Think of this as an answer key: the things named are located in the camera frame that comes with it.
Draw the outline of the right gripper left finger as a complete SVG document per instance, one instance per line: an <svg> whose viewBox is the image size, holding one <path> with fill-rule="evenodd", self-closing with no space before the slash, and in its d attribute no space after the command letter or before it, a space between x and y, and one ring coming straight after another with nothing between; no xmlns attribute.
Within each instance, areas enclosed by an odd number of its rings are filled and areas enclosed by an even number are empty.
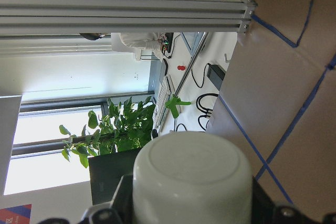
<svg viewBox="0 0 336 224"><path fill-rule="evenodd" d="M132 183L133 175L122 176L112 200L88 208L83 214L83 222L132 223Z"/></svg>

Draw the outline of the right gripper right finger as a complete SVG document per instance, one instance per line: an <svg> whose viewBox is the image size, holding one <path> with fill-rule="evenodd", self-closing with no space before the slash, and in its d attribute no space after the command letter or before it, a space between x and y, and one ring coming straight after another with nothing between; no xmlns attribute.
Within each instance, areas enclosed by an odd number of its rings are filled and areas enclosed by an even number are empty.
<svg viewBox="0 0 336 224"><path fill-rule="evenodd" d="M314 221L292 205L275 204L253 177L252 223L335 223L335 213Z"/></svg>

